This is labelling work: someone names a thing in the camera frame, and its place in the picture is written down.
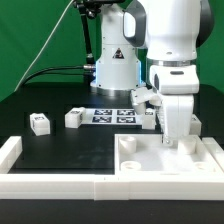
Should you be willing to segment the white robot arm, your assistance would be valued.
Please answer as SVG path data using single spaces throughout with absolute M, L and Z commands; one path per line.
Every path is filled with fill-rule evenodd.
M 185 140 L 199 91 L 196 49 L 214 27 L 209 0 L 132 0 L 121 9 L 123 1 L 96 0 L 102 51 L 91 89 L 129 91 L 138 114 L 155 108 L 166 142 Z

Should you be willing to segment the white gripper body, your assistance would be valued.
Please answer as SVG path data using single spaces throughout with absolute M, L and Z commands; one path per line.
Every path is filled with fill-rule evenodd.
M 193 114 L 194 97 L 199 91 L 196 66 L 150 67 L 151 89 L 140 87 L 131 91 L 135 112 L 142 115 L 149 102 L 156 108 L 163 134 L 168 139 L 189 135 Z

